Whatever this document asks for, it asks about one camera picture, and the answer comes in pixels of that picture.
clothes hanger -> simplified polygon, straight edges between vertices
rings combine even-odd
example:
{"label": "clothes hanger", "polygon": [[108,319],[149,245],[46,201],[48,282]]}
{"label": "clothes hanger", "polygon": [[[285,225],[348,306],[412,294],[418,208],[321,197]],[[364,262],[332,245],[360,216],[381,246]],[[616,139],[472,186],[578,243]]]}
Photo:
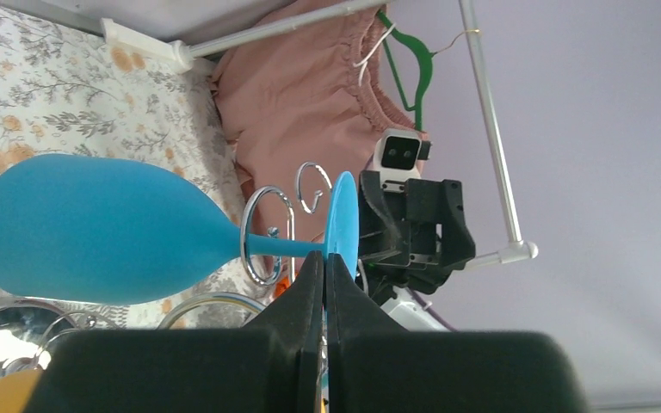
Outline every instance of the clothes hanger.
{"label": "clothes hanger", "polygon": [[411,52],[414,53],[414,57],[417,58],[417,63],[419,64],[419,81],[417,83],[417,90],[414,92],[414,104],[410,105],[406,98],[406,94],[404,93],[404,88],[402,87],[396,64],[394,63],[391,48],[389,47],[387,40],[383,40],[384,50],[389,59],[389,65],[392,67],[394,82],[396,83],[399,95],[401,96],[401,102],[407,112],[414,112],[414,128],[421,131],[422,100],[424,99],[424,94],[427,93],[427,89],[429,89],[429,85],[432,83],[434,68],[432,58],[434,58],[439,52],[431,52],[427,45],[425,45],[420,39],[409,34],[401,33],[396,28],[392,28],[393,23],[388,17],[386,17],[386,14],[383,11],[379,10],[376,15],[379,17],[379,20],[384,23],[384,26],[391,29],[391,36],[396,41],[409,48]]}

floral wallpaper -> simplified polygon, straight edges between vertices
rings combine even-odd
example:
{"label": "floral wallpaper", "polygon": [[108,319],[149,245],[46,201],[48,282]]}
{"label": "floral wallpaper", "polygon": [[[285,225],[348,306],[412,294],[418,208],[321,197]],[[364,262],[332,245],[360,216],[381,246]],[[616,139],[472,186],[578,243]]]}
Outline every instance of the floral wallpaper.
{"label": "floral wallpaper", "polygon": [[[244,208],[204,77],[176,75],[100,37],[0,7],[0,174],[51,152],[152,163],[193,182],[235,223]],[[99,311],[121,326],[153,327],[184,299],[209,291],[257,299],[268,294],[235,260],[189,290],[151,303],[55,304]],[[244,317],[241,310],[211,305],[176,327],[239,326]]]}

wall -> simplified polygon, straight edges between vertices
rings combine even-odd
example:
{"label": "wall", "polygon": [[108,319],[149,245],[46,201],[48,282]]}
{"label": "wall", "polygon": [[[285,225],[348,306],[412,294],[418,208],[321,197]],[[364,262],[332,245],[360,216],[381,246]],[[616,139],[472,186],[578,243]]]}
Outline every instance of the wall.
{"label": "wall", "polygon": [[[454,274],[431,300],[462,329],[549,332],[595,404],[661,400],[661,0],[476,4],[523,235],[541,255]],[[457,2],[389,15],[433,50],[461,31]],[[411,93],[414,60],[393,50]],[[489,252],[506,238],[466,43],[435,70],[424,174],[463,181]]]}

white camera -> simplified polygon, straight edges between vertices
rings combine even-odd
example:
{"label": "white camera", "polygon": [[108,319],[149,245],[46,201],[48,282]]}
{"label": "white camera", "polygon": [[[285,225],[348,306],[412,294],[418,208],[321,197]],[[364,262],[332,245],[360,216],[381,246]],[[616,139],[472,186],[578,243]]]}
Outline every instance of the white camera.
{"label": "white camera", "polygon": [[386,129],[384,136],[376,143],[372,170],[379,171],[384,189],[394,190],[394,187],[406,182],[407,179],[420,179],[417,160],[426,159],[429,154],[420,157],[423,142],[414,131],[401,129]]}

